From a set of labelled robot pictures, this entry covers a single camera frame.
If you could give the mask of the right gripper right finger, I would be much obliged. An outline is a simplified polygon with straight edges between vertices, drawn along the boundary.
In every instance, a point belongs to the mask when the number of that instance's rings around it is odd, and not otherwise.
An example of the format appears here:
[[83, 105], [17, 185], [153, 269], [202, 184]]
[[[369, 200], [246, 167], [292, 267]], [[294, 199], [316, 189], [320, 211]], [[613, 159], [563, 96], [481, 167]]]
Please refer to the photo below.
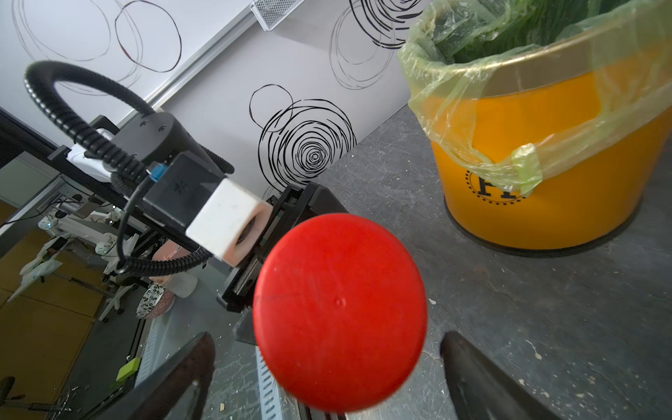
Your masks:
[[457, 418], [560, 420], [458, 332], [444, 335], [440, 355]]

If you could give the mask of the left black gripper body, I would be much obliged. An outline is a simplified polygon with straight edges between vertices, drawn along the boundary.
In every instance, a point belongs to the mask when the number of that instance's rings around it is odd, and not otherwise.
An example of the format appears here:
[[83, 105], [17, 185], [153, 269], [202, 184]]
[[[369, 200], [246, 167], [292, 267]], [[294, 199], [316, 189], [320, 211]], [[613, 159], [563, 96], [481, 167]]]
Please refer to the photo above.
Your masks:
[[323, 185], [311, 182], [305, 187], [290, 185], [271, 198], [271, 218], [254, 247], [242, 262], [232, 269], [225, 288], [217, 296], [218, 303], [231, 313], [241, 313], [253, 304], [257, 279], [271, 250], [295, 226], [313, 217], [345, 214], [348, 210]]

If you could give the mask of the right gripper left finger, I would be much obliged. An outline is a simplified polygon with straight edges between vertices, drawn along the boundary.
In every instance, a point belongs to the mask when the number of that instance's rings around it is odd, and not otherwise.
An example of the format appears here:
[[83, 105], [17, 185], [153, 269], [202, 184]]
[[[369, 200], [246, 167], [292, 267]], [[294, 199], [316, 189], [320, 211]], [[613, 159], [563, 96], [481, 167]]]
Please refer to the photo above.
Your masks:
[[200, 419], [215, 372], [215, 342], [196, 335], [101, 419]]

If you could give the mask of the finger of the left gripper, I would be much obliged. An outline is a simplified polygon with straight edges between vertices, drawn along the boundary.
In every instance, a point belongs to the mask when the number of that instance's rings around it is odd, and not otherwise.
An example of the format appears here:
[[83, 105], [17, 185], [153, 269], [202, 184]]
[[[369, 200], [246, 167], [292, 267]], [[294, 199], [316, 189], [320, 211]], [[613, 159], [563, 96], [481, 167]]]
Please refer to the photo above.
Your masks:
[[251, 307], [247, 307], [243, 310], [241, 317], [234, 325], [233, 334], [236, 341], [240, 341], [251, 346], [257, 345], [253, 310]]

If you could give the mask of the red jar lid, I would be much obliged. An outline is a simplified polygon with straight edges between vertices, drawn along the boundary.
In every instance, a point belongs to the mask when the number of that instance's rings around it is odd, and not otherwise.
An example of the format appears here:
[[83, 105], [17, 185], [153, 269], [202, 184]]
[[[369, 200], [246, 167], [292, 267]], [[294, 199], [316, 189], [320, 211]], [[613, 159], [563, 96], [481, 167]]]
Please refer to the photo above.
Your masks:
[[271, 373], [315, 409], [363, 411], [416, 367], [428, 308], [418, 266], [384, 227], [349, 213], [294, 227], [255, 287], [255, 338]]

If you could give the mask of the yellow trash bin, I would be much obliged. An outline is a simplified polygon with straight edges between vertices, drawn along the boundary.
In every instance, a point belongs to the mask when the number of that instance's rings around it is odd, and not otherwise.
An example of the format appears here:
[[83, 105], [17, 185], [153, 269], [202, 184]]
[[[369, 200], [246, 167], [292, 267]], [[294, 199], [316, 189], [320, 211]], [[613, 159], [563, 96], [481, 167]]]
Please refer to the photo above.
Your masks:
[[562, 254], [633, 218], [671, 131], [668, 35], [575, 36], [414, 89], [453, 222]]

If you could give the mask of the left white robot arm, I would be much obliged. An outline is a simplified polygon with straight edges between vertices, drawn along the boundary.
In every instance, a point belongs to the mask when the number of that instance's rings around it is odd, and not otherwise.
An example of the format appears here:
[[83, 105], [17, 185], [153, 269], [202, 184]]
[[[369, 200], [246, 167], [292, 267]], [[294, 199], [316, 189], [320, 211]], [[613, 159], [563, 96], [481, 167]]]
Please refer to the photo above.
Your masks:
[[[73, 82], [128, 104], [138, 118], [122, 129], [84, 121], [56, 89]], [[240, 313], [236, 340], [255, 344], [252, 305], [262, 265], [292, 228], [318, 215], [341, 213], [344, 206], [322, 185], [286, 187], [266, 201], [232, 180], [233, 166], [199, 145], [171, 114], [158, 112], [140, 96], [87, 68], [38, 61], [24, 73], [26, 90], [43, 114], [88, 158], [111, 171], [121, 186], [130, 215], [136, 208], [182, 234], [194, 245], [185, 257], [156, 262], [117, 249], [117, 271], [134, 278], [157, 278], [189, 271], [210, 259], [231, 268], [219, 303]]]

